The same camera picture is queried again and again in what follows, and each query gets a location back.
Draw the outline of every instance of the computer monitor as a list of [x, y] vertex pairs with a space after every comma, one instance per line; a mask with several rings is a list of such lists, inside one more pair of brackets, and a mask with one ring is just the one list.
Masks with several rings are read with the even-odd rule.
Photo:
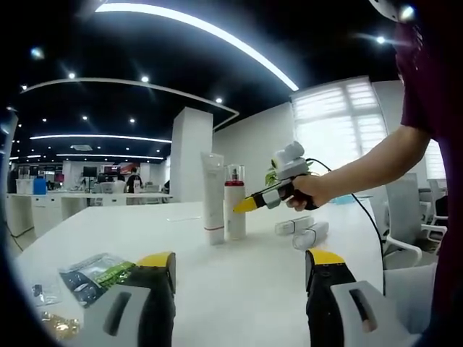
[[105, 175], [119, 175], [121, 173], [121, 166], [119, 165], [107, 165], [103, 167]]
[[95, 166], [84, 166], [84, 177], [97, 177], [98, 175], [98, 168]]

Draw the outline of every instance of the hand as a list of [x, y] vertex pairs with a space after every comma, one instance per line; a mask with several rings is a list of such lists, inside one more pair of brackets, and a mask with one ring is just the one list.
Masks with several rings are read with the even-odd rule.
[[[326, 204], [332, 198], [329, 194], [328, 188], [324, 184], [324, 179], [322, 176], [298, 176], [293, 180], [292, 185], [294, 186], [294, 189], [300, 190], [302, 193], [312, 196], [313, 203], [317, 207]], [[303, 211], [306, 204], [306, 201], [301, 201], [294, 197], [286, 202], [288, 207], [294, 207], [296, 211]]]

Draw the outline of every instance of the plastic bag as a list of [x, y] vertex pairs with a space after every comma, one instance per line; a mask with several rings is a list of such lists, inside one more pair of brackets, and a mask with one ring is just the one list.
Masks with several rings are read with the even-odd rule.
[[84, 307], [89, 307], [112, 285], [124, 280], [135, 264], [102, 253], [59, 271], [67, 288]]

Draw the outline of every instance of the desk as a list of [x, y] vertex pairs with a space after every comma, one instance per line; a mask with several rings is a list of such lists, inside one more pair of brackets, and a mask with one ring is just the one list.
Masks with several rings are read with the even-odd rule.
[[103, 205], [126, 205], [127, 198], [172, 198], [163, 193], [92, 194], [83, 192], [48, 192], [45, 195], [7, 194], [7, 223], [14, 236], [35, 228], [41, 237], [63, 220], [87, 207], [86, 199], [102, 199]]
[[[368, 200], [363, 204], [372, 213]], [[89, 207], [28, 247], [14, 262], [23, 286], [101, 252], [137, 262], [152, 253], [177, 253], [177, 316], [173, 346], [309, 346], [305, 255], [275, 222], [311, 214], [328, 220], [321, 249], [341, 255], [356, 279], [383, 288], [378, 237], [357, 204], [328, 204], [296, 213], [286, 206], [247, 215], [247, 238], [212, 247], [200, 202]], [[83, 309], [61, 280], [63, 302], [49, 312], [82, 322]]]

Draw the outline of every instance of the office chair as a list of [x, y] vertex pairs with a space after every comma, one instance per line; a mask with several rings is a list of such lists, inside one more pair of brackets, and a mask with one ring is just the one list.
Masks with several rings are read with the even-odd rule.
[[386, 243], [392, 247], [384, 255], [387, 269], [428, 265], [437, 261], [435, 254], [423, 252], [414, 243], [427, 231], [426, 237], [440, 244], [442, 238], [435, 238], [431, 233], [437, 231], [444, 235], [443, 226], [421, 224], [420, 194], [418, 192], [417, 175], [407, 173], [395, 182], [386, 185], [389, 204], [389, 234]]
[[433, 220], [431, 221], [431, 225], [433, 226], [438, 220], [448, 220], [449, 217], [446, 215], [437, 215], [436, 202], [445, 195], [445, 193], [443, 193], [442, 189], [439, 187], [438, 180], [428, 179], [428, 182], [431, 189], [431, 202], [433, 203], [434, 209]]

